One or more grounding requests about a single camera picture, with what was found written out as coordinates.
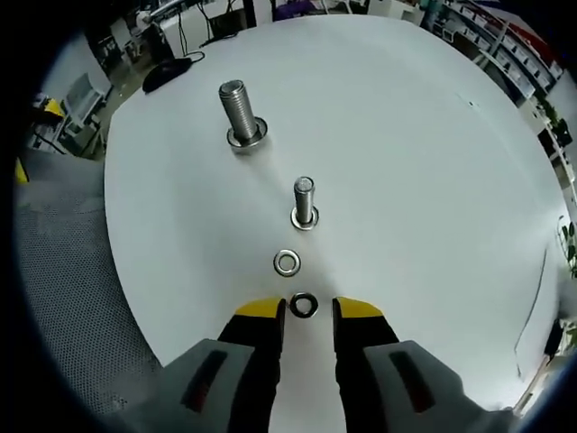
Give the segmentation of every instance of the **small bolt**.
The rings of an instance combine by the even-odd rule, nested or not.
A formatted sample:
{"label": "small bolt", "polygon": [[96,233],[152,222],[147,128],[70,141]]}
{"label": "small bolt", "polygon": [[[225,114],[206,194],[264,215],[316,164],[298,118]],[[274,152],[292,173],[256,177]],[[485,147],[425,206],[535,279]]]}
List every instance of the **small bolt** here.
{"label": "small bolt", "polygon": [[299,230],[310,230],[318,222],[318,210],[313,205],[315,182],[306,176],[295,181],[295,207],[290,214],[292,225]]}

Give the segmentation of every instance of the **washer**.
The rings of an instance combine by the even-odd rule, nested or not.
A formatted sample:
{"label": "washer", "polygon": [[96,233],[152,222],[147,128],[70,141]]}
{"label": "washer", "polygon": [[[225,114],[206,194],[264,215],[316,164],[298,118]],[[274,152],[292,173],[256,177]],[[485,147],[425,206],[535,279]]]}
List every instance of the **washer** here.
{"label": "washer", "polygon": [[[301,299],[307,299],[310,302],[310,310],[307,312],[302,312],[297,307],[297,302]],[[311,293],[300,292],[290,299],[288,303],[288,309],[290,312],[294,314],[298,318],[312,318],[316,311],[318,310],[318,300],[316,300],[315,296]]]}
{"label": "washer", "polygon": [[[285,257],[292,259],[294,262],[291,268],[286,269],[280,265],[280,261]],[[300,271],[300,257],[298,257],[298,254],[292,250],[280,250],[274,256],[273,263],[274,270],[282,277],[292,277],[293,275],[296,275],[298,271]]]}

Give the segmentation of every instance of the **large bolt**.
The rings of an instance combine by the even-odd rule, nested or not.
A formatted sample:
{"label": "large bolt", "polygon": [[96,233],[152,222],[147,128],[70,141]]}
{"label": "large bolt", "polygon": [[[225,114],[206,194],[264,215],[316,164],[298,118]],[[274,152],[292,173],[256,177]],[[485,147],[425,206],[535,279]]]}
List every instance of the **large bolt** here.
{"label": "large bolt", "polygon": [[227,139],[235,152],[246,152],[258,146],[268,131],[266,122],[252,113],[246,87],[240,79],[224,83],[218,89],[226,116],[231,123]]}

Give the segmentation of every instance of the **shelf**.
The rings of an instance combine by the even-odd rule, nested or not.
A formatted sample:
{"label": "shelf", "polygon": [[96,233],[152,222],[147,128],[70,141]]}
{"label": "shelf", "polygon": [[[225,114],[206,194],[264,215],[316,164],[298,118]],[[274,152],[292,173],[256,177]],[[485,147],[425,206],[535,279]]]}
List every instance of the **shelf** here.
{"label": "shelf", "polygon": [[529,51],[529,54],[532,57],[536,58],[537,63],[539,63],[542,67],[541,69],[545,69],[547,71],[549,76],[553,79],[552,84],[554,84],[557,81],[557,78],[555,78],[553,72],[551,72],[545,61],[541,59],[539,53],[535,51],[535,48],[533,48],[533,46],[530,43],[527,43],[525,39],[523,39],[521,36],[519,36],[515,31],[511,30],[510,28],[508,29],[507,34],[512,34],[517,41],[521,42],[521,48]]}
{"label": "shelf", "polygon": [[536,76],[533,75],[529,69],[527,69],[527,65],[518,59],[513,51],[511,51],[505,45],[503,45],[502,48],[509,54],[508,57],[512,58],[513,63],[517,64],[525,72],[524,75],[529,79],[534,88],[540,88],[544,93],[548,93],[547,89],[541,85]]}
{"label": "shelf", "polygon": [[503,74],[505,75],[508,80],[513,83],[513,85],[517,88],[517,90],[519,91],[519,93],[525,98],[525,99],[529,99],[531,96],[527,96],[525,94],[525,91],[519,86],[519,84],[517,84],[517,82],[508,74],[507,70],[505,68],[503,68],[503,66],[493,57],[491,56],[488,52],[483,51],[483,50],[479,50],[479,52],[485,56],[493,65],[495,65],[495,67]]}
{"label": "shelf", "polygon": [[489,29],[483,27],[482,25],[480,25],[479,23],[477,23],[473,18],[470,18],[466,15],[464,15],[462,12],[459,11],[455,11],[451,6],[447,5],[447,4],[443,4],[444,7],[446,7],[450,12],[459,15],[460,18],[462,18],[465,22],[467,23],[471,23],[476,29],[481,30],[484,35],[489,35],[491,38],[491,41],[496,41],[498,38],[498,35],[494,34],[493,32],[491,32]]}

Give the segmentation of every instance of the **white shelving unit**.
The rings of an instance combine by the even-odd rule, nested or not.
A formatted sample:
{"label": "white shelving unit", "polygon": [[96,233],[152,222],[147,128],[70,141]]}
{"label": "white shelving unit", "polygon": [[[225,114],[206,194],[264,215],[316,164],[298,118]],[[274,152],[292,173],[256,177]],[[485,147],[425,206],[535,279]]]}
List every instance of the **white shelving unit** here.
{"label": "white shelving unit", "polygon": [[[489,11],[473,1],[447,2],[444,7],[450,11],[452,18],[449,21],[454,18],[463,23],[467,30],[463,30],[461,33],[477,45],[481,51],[485,51],[494,60],[497,60],[497,63],[507,72],[507,77],[518,88],[523,88],[524,97],[533,95],[531,87],[547,94],[563,73],[563,70],[556,64],[549,67],[535,48],[509,28],[507,22],[490,14]],[[484,62],[480,66],[484,68],[487,64]]]}

